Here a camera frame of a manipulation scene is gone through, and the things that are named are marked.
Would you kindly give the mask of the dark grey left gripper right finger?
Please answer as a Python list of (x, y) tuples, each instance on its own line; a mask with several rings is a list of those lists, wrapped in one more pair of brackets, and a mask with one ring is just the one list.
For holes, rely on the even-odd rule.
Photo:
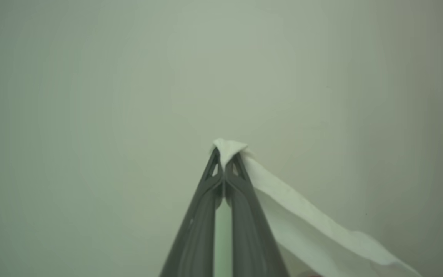
[(225, 167), (226, 200), (231, 208), (234, 277), (288, 277), (275, 237), (240, 153)]

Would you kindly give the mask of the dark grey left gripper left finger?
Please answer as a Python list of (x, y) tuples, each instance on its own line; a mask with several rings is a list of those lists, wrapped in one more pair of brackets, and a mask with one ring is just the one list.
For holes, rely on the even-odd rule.
[(161, 277), (212, 277), (216, 209), (223, 198), (223, 169), (218, 149), (211, 152), (172, 244)]

